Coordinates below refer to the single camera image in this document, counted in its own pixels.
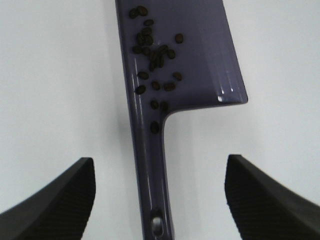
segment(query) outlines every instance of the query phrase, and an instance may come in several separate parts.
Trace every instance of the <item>textured rubber pad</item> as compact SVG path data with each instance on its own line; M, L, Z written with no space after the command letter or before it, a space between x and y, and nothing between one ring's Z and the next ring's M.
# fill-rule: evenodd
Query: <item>textured rubber pad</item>
M225 194L244 240L320 240L320 208L240 155L229 156Z
M80 240L96 194L94 164L81 158L35 195L0 215L1 240Z

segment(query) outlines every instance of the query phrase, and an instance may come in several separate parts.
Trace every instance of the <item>white surface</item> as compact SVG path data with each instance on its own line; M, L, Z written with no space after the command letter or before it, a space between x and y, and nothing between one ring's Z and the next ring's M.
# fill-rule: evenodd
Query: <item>white surface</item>
M176 240L241 239L230 153L320 205L320 1L224 3L249 103L168 119ZM0 212L86 156L97 193L83 239L142 239L114 1L0 1Z

